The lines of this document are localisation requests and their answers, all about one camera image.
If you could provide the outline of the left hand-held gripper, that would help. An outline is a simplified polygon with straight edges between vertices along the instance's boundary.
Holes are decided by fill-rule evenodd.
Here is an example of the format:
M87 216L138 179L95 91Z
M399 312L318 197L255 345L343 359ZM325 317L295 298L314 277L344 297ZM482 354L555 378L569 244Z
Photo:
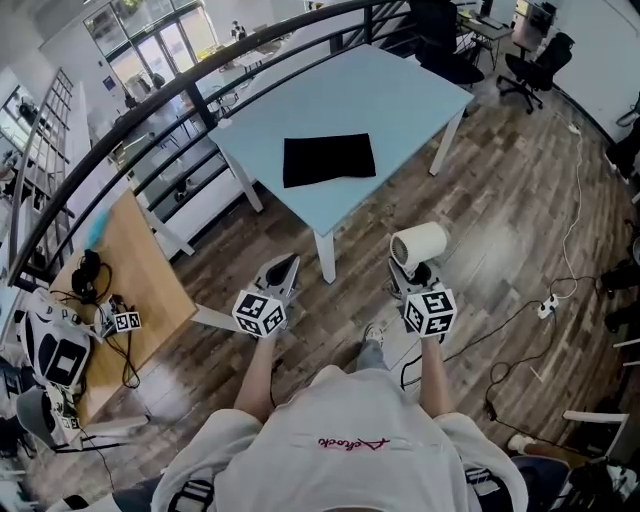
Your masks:
M242 332L265 338L283 329L299 264L300 257L296 253L276 256L262 265L247 289L240 291L232 316Z

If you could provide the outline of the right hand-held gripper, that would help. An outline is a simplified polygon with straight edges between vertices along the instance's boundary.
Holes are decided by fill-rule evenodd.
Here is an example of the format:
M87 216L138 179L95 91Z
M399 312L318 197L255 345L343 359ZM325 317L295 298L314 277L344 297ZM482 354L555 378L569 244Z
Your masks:
M440 266L436 262L427 262L426 266L430 271L427 287L411 293L402 268L390 257L390 291L396 299L402 299L401 318L409 333L420 338L443 337L452 330L458 308L452 290L442 282Z

